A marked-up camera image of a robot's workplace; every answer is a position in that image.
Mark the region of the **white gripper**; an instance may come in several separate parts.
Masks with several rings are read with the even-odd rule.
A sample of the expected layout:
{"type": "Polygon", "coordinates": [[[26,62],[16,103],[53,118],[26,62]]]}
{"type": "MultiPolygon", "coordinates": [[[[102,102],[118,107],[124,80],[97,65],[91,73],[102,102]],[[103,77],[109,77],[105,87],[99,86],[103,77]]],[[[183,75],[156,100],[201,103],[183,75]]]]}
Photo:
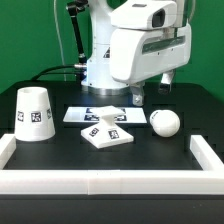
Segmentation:
{"type": "Polygon", "coordinates": [[[132,84],[132,103],[142,106],[144,82],[141,81],[163,73],[158,92],[168,94],[175,76],[173,69],[187,64],[190,53],[189,24],[176,34],[164,30],[116,29],[110,43],[110,74],[118,82],[132,84]]]}

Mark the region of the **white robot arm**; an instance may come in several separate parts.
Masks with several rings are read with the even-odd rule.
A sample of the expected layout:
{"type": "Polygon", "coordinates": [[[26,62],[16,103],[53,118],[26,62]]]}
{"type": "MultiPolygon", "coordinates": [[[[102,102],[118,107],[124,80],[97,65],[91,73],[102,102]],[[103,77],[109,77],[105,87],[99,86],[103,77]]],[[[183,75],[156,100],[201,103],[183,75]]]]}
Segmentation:
{"type": "Polygon", "coordinates": [[[167,94],[175,70],[188,63],[191,26],[188,0],[127,0],[116,9],[107,0],[90,0],[92,55],[83,89],[99,95],[132,93],[144,104],[143,86],[159,75],[167,94]]]}

